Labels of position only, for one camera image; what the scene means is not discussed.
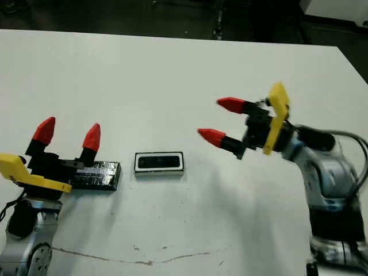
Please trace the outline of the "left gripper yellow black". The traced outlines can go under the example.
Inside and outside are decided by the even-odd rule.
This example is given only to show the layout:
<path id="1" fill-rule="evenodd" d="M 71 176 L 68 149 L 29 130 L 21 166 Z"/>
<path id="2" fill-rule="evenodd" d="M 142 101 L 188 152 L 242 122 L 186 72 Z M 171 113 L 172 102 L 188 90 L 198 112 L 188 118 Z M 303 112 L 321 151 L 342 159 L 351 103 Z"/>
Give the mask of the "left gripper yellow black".
<path id="1" fill-rule="evenodd" d="M 36 129 L 25 155 L 1 153 L 1 175 L 23 187 L 26 191 L 43 189 L 57 193 L 69 193 L 72 190 L 72 179 L 79 169 L 91 167 L 99 150 L 101 126 L 95 123 L 87 132 L 82 144 L 79 158 L 61 159 L 59 155 L 44 152 L 50 144 L 54 129 L 55 117 L 44 120 Z"/>

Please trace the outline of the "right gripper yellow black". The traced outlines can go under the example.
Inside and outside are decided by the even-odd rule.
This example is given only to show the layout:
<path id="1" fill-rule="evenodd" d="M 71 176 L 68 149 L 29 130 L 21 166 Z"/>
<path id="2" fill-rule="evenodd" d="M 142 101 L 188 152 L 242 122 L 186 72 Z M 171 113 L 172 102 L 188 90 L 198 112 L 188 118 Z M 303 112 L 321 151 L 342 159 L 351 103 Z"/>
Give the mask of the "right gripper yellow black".
<path id="1" fill-rule="evenodd" d="M 198 128 L 197 132 L 208 143 L 222 150 L 233 153 L 241 160 L 245 150 L 261 148 L 265 155 L 273 151 L 282 152 L 290 141 L 290 100 L 282 82 L 272 85 L 265 104 L 272 107 L 274 115 L 262 108 L 260 103 L 245 101 L 235 97 L 220 98 L 216 103 L 226 110 L 248 115 L 247 131 L 242 141 L 227 136 L 224 132 Z"/>

